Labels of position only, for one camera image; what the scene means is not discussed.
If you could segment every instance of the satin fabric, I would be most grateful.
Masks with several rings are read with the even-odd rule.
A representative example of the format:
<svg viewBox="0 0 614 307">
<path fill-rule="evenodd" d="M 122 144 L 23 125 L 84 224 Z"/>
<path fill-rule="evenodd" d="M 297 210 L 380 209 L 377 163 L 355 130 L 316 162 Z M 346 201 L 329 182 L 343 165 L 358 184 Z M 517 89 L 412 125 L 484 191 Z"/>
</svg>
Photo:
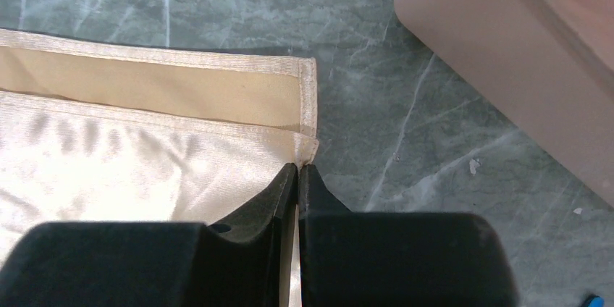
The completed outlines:
<svg viewBox="0 0 614 307">
<path fill-rule="evenodd" d="M 0 30 L 0 83 L 0 266 L 41 222 L 215 222 L 318 146 L 312 59 Z M 301 306 L 297 220 L 281 306 Z"/>
</svg>

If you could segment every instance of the gray marble surface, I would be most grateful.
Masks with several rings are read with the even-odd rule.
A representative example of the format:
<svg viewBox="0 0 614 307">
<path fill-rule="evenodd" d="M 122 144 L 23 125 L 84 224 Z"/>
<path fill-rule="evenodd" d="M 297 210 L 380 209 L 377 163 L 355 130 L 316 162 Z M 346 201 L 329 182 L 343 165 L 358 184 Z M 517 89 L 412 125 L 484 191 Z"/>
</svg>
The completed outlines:
<svg viewBox="0 0 614 307">
<path fill-rule="evenodd" d="M 346 205 L 480 214 L 524 306 L 614 301 L 612 209 L 404 29 L 392 0 L 0 0 L 0 26 L 315 56 L 316 164 Z"/>
</svg>

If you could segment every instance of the debris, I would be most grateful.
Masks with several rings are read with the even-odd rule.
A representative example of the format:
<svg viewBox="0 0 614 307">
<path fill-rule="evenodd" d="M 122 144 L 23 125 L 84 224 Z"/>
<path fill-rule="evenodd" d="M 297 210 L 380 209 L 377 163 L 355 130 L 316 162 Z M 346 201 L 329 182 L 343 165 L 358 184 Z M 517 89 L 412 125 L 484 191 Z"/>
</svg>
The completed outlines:
<svg viewBox="0 0 614 307">
<path fill-rule="evenodd" d="M 469 171 L 472 175 L 476 175 L 478 167 L 481 166 L 479 159 L 471 159 L 469 161 Z"/>
</svg>

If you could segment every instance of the blue object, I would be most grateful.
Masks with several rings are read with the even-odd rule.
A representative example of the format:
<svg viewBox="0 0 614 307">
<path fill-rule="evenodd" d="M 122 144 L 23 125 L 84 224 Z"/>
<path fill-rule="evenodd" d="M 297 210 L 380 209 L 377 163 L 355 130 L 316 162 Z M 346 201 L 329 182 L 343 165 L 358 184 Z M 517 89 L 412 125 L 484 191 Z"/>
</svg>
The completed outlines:
<svg viewBox="0 0 614 307">
<path fill-rule="evenodd" d="M 593 295 L 584 301 L 582 307 L 603 307 L 604 303 L 605 302 L 602 298 Z"/>
</svg>

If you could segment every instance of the white paint chip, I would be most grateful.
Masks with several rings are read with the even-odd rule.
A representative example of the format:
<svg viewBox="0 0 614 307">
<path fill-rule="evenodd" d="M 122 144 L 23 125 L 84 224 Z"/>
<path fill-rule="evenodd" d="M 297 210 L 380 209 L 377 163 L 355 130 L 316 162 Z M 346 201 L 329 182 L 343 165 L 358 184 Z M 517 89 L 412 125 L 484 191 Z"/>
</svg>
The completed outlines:
<svg viewBox="0 0 614 307">
<path fill-rule="evenodd" d="M 469 161 L 469 171 L 472 175 L 476 175 L 478 167 L 481 166 L 479 159 L 471 159 Z"/>
</svg>

